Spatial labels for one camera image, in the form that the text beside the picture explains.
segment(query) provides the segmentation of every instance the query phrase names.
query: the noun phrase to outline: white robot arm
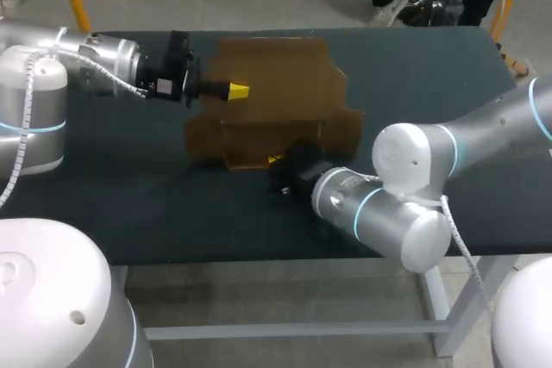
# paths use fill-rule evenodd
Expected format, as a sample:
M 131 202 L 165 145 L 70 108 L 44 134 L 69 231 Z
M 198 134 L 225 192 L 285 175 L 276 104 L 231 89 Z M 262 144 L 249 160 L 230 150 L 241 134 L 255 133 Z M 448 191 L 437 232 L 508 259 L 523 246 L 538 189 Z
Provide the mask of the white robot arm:
M 373 145 L 381 183 L 343 167 L 328 170 L 312 207 L 382 256 L 427 271 L 451 240 L 440 202 L 446 181 L 493 159 L 548 151 L 550 131 L 552 77 L 537 78 L 452 122 L 384 128 Z

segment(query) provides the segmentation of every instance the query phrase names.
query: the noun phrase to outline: brown cardboard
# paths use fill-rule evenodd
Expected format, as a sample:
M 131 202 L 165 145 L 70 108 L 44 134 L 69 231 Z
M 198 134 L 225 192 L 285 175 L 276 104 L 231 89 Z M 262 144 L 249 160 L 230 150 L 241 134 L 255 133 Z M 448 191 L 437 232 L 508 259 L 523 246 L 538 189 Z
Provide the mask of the brown cardboard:
M 249 86 L 246 99 L 202 98 L 205 112 L 185 123 L 191 160 L 223 158 L 230 169 L 267 168 L 295 140 L 354 156 L 364 115 L 345 108 L 347 77 L 318 38 L 219 41 L 204 79 Z

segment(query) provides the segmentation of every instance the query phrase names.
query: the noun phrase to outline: white sneaker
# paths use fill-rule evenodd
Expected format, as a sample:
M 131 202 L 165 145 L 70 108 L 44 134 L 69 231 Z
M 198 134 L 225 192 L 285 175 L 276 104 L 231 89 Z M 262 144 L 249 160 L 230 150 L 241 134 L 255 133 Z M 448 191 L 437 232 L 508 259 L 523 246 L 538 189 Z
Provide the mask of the white sneaker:
M 408 0 L 393 0 L 387 6 L 376 8 L 372 21 L 368 23 L 370 28 L 387 28 L 393 25 L 398 13 L 408 4 Z

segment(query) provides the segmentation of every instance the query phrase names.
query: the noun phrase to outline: chair base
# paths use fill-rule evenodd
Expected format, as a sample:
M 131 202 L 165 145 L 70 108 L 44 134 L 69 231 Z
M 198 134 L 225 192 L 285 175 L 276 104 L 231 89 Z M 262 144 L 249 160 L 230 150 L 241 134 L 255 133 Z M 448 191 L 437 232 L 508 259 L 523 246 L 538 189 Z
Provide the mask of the chair base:
M 464 7 L 460 0 L 409 0 L 398 14 L 406 26 L 454 26 Z

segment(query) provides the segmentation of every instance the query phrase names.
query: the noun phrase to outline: floor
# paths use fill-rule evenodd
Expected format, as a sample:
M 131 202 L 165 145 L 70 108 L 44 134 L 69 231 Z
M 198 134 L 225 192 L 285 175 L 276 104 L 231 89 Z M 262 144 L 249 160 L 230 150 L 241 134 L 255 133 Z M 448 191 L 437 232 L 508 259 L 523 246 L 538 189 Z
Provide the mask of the floor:
M 263 29 L 366 26 L 370 0 L 84 0 L 92 26 L 108 29 Z M 537 73 L 552 70 L 548 0 L 517 0 L 502 43 Z M 66 0 L 27 0 L 9 15 L 73 25 Z M 490 26 L 492 14 L 484 26 Z M 534 256 L 522 257 L 523 268 Z M 441 265 L 449 300 L 467 280 L 461 259 Z M 390 259 L 143 266 L 128 295 L 146 327 L 198 324 L 354 321 L 424 317 L 416 278 Z M 156 367 L 492 366 L 482 318 L 454 359 L 437 359 L 429 338 L 303 338 L 154 343 Z

